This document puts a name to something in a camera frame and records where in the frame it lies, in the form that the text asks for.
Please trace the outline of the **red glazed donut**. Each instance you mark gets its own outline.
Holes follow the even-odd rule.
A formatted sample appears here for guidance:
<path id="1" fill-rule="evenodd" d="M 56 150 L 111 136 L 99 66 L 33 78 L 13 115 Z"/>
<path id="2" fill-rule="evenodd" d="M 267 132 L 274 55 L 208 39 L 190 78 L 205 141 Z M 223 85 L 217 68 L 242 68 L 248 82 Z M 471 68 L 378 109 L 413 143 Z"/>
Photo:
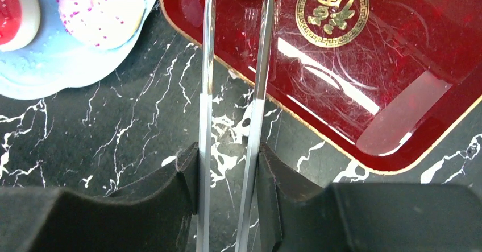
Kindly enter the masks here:
<path id="1" fill-rule="evenodd" d="M 27 46 L 38 33 L 40 20 L 38 0 L 1 0 L 1 51 Z"/>

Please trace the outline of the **blue three-tier cake stand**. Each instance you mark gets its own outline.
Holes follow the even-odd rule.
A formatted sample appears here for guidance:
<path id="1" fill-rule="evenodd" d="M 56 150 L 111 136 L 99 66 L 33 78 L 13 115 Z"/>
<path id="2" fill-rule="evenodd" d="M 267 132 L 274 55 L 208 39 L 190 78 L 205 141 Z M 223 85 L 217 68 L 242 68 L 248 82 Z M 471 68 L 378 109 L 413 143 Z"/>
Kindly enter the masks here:
<path id="1" fill-rule="evenodd" d="M 85 45 L 66 32 L 57 0 L 38 0 L 38 33 L 25 47 L 1 51 L 1 95 L 33 100 L 65 88 L 80 88 L 109 75 L 133 49 L 156 0 L 145 0 L 140 25 L 121 46 L 103 50 Z"/>

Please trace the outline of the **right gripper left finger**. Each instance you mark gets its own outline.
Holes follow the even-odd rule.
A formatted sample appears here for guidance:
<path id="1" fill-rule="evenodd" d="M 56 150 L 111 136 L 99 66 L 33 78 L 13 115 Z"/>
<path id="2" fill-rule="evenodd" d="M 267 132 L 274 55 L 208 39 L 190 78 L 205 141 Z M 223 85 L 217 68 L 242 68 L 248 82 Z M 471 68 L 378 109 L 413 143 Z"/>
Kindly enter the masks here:
<path id="1" fill-rule="evenodd" d="M 2 187 L 1 250 L 184 251 L 197 194 L 198 143 L 107 197 Z"/>

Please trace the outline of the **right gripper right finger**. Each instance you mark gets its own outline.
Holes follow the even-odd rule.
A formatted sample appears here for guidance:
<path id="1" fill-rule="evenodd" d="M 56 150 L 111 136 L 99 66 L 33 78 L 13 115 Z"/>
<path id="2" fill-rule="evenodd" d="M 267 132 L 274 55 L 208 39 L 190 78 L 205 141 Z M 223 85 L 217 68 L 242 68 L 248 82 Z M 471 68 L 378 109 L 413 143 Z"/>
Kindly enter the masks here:
<path id="1" fill-rule="evenodd" d="M 256 188 L 262 251 L 481 250 L 481 200 L 462 185 L 322 188 L 262 144 Z"/>

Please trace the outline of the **silver metal tongs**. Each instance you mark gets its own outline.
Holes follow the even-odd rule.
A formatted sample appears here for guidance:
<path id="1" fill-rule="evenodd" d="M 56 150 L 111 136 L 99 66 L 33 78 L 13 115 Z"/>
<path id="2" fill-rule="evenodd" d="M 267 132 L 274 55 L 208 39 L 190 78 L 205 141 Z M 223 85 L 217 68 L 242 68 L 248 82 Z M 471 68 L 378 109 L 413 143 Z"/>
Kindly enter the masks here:
<path id="1" fill-rule="evenodd" d="M 275 0 L 263 0 L 259 50 L 255 78 L 254 98 L 250 133 L 247 143 L 246 163 L 244 168 L 243 190 L 239 212 L 238 231 L 235 250 L 247 251 L 251 203 L 254 193 L 255 172 L 258 159 L 261 128 L 266 99 L 268 70 L 273 29 L 273 11 Z M 209 249 L 209 210 L 210 210 L 210 166 L 211 166 L 211 127 L 212 127 L 212 91 L 214 69 L 215 38 L 215 0 L 205 0 L 202 43 L 202 88 L 200 94 L 199 121 L 199 201 L 197 221 L 197 250 Z"/>

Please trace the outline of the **red rectangular tray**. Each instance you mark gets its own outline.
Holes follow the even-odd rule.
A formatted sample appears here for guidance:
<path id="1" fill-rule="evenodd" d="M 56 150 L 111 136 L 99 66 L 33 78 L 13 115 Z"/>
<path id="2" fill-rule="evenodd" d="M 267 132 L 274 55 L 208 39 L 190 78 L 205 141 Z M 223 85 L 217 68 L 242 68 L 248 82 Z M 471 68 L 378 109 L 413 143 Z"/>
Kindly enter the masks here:
<path id="1" fill-rule="evenodd" d="M 275 0 L 267 95 L 385 175 L 481 101 L 481 0 Z"/>

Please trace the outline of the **purple glazed donut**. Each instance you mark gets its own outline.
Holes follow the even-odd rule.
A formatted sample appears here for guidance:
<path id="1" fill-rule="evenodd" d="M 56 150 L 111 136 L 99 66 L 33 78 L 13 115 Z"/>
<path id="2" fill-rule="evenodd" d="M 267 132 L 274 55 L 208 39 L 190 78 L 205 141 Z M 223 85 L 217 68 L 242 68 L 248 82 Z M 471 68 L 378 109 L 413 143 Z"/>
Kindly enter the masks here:
<path id="1" fill-rule="evenodd" d="M 57 0 L 67 33 L 95 48 L 114 49 L 138 29 L 145 0 Z"/>

